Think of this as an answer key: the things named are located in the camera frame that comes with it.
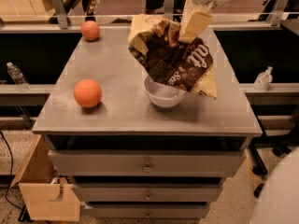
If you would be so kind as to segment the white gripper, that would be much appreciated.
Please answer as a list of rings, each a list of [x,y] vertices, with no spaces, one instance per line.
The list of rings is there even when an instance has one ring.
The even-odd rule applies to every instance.
[[[183,43],[192,43],[211,23],[212,16],[208,13],[198,12],[199,5],[212,2],[214,7],[221,7],[230,0],[186,0],[180,22],[178,40]]]

